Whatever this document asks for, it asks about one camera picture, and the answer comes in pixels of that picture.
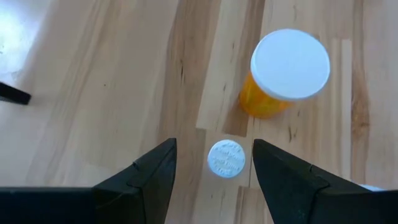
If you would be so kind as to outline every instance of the wooden table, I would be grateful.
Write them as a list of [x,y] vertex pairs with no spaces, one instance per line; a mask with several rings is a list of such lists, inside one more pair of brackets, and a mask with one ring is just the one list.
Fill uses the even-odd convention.
[[[94,185],[177,137],[167,223],[272,223],[251,144],[262,138],[358,183],[398,188],[396,0],[0,0],[1,185]],[[316,98],[270,120],[237,95],[259,39],[292,27],[326,46]],[[233,139],[233,179],[206,165]]]

